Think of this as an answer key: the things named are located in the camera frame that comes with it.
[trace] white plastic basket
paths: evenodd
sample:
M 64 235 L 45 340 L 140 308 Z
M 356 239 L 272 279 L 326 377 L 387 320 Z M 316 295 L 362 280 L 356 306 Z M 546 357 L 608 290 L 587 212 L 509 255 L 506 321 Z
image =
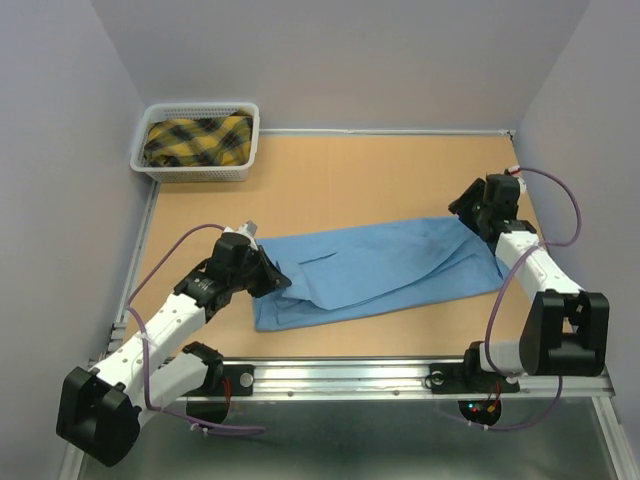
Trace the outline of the white plastic basket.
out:
M 251 150 L 249 161 L 237 167 L 150 167 L 142 155 L 147 143 L 149 125 L 169 118 L 216 118 L 227 117 L 239 109 L 253 117 Z M 140 121 L 131 153 L 131 168 L 144 172 L 158 182 L 242 182 L 249 177 L 258 150 L 260 114 L 253 103 L 161 103 L 152 105 L 144 112 Z

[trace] gray wall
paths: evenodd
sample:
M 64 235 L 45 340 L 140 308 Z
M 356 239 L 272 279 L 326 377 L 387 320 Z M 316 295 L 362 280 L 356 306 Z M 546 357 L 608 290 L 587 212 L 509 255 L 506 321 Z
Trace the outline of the gray wall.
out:
M 514 128 L 588 0 L 92 0 L 147 103 L 264 127 Z
M 142 103 L 86 0 L 0 15 L 0 478 L 57 478 L 64 376 L 104 348 L 148 183 Z
M 608 366 L 615 405 L 640 455 L 640 2 L 592 0 L 516 135 L 523 165 L 575 190 L 584 233 L 552 253 L 611 302 Z M 557 188 L 528 178 L 549 239 L 566 238 L 573 213 Z

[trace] blue cloth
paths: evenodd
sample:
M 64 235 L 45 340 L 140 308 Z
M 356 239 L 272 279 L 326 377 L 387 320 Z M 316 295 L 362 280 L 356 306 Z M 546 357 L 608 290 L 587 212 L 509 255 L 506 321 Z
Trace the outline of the blue cloth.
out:
M 457 217 L 263 239 L 292 286 L 254 300 L 256 330 L 367 317 L 497 290 L 499 266 Z

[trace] cable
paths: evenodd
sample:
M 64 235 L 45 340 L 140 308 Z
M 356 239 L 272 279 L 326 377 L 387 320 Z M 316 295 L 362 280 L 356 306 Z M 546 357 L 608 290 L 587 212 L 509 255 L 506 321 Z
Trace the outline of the cable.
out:
M 157 407 L 151 403 L 151 391 L 150 391 L 150 383 L 151 383 L 151 371 L 150 371 L 150 360 L 149 360 L 149 340 L 146 337 L 147 328 L 142 320 L 142 317 L 137 312 L 135 308 L 131 306 L 131 302 L 133 299 L 140 293 L 142 288 L 151 280 L 153 275 L 164 265 L 167 259 L 176 251 L 176 249 L 189 237 L 191 234 L 202 230 L 204 228 L 217 228 L 219 230 L 224 231 L 224 227 L 214 224 L 207 223 L 204 225 L 199 225 L 187 231 L 184 235 L 182 235 L 178 241 L 169 249 L 169 251 L 160 259 L 158 264 L 151 269 L 149 274 L 140 282 L 140 285 L 131 293 L 129 298 L 127 299 L 127 303 L 125 305 L 125 310 L 127 310 L 136 323 L 138 324 L 138 328 L 140 329 L 140 333 L 142 333 L 142 379 L 143 379 L 143 391 L 144 391 L 144 403 L 147 409 L 152 410 L 154 412 L 162 412 L 167 415 L 171 415 L 173 417 L 180 418 L 182 420 L 186 420 L 191 423 L 191 428 L 199 428 L 201 429 L 205 435 L 221 435 L 221 436 L 248 436 L 248 435 L 259 435 L 264 433 L 266 429 L 264 427 L 259 426 L 236 426 L 236 425 L 222 425 L 218 423 L 206 422 L 204 420 L 200 420 L 199 418 L 192 417 L 190 415 L 186 415 L 183 413 L 172 412 L 170 410 L 164 410 L 161 407 Z
M 522 172 L 531 172 L 531 173 L 536 173 L 538 175 L 542 175 L 543 177 L 546 177 L 546 178 L 554 181 L 556 184 L 558 184 L 560 187 L 562 187 L 562 189 L 569 196 L 569 199 L 571 200 L 571 204 L 573 205 L 573 209 L 574 209 L 575 214 L 576 214 L 576 230 L 575 230 L 573 236 L 569 240 L 566 240 L 566 241 L 563 241 L 563 242 L 544 242 L 544 241 L 540 241 L 540 242 L 538 242 L 537 245 L 534 245 L 533 247 L 529 248 L 516 261 L 516 263 L 513 265 L 513 267 L 511 268 L 511 270 L 507 274 L 506 278 L 504 279 L 504 283 L 502 284 L 502 287 L 500 288 L 500 291 L 498 292 L 498 295 L 496 297 L 496 301 L 493 304 L 493 308 L 491 309 L 491 314 L 489 315 L 489 322 L 487 323 L 487 330 L 486 330 L 485 336 L 484 336 L 484 353 L 485 353 L 485 357 L 487 358 L 487 363 L 491 366 L 491 368 L 495 372 L 499 373 L 500 375 L 502 375 L 504 377 L 510 376 L 510 373 L 502 371 L 493 362 L 493 359 L 491 358 L 491 349 L 489 348 L 489 345 L 491 343 L 491 334 L 493 332 L 493 326 L 494 326 L 494 324 L 496 322 L 496 317 L 498 315 L 498 309 L 500 308 L 500 304 L 502 303 L 502 299 L 504 298 L 504 295 L 507 292 L 507 288 L 511 284 L 511 281 L 515 277 L 515 274 L 518 271 L 518 269 L 527 261 L 527 258 L 529 258 L 529 256 L 533 252 L 535 252 L 536 250 L 538 250 L 539 248 L 542 248 L 544 246 L 568 247 L 570 245 L 573 245 L 576 242 L 576 240 L 578 240 L 578 237 L 580 236 L 580 233 L 582 232 L 582 212 L 580 211 L 580 206 L 578 205 L 578 200 L 576 199 L 575 195 L 573 194 L 573 192 L 571 191 L 569 186 L 566 183 L 564 183 L 562 180 L 560 180 L 558 177 L 556 177 L 555 175 L 553 175 L 551 173 L 548 173 L 548 172 L 545 172 L 544 170 L 540 170 L 538 168 L 518 167 L 517 169 L 512 170 L 509 173 L 511 175 L 514 175 L 514 174 L 519 173 L 521 171 Z M 560 396 L 562 395 L 562 388 L 563 388 L 563 381 L 562 381 L 562 377 L 559 376 L 558 377 L 558 391 L 556 392 L 556 396 L 554 397 L 553 401 L 551 402 L 549 407 L 544 411 L 544 413 L 542 415 L 540 415 L 539 417 L 531 420 L 530 422 L 526 422 L 526 423 L 522 423 L 522 424 L 518 424 L 518 425 L 509 425 L 509 426 L 505 426 L 505 427 L 489 427 L 487 425 L 481 425 L 481 424 L 476 424 L 476 423 L 472 423 L 472 424 L 473 425 L 477 425 L 478 427 L 486 429 L 486 430 L 503 431 L 503 432 L 521 430 L 521 429 L 532 427 L 532 426 L 537 425 L 538 423 L 540 423 L 545 418 L 547 418 L 549 416 L 549 414 L 553 411 L 555 406 L 558 404 L 558 401 L 560 400 Z M 454 417 L 454 418 L 456 420 L 458 420 L 458 421 L 461 421 L 461 419 L 458 418 L 458 417 Z

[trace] plaid fabric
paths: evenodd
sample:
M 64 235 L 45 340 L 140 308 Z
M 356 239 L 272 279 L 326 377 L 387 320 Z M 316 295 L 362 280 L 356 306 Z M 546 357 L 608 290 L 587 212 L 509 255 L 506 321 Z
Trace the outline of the plaid fabric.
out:
M 151 125 L 144 158 L 152 167 L 244 165 L 249 160 L 253 118 L 172 118 Z

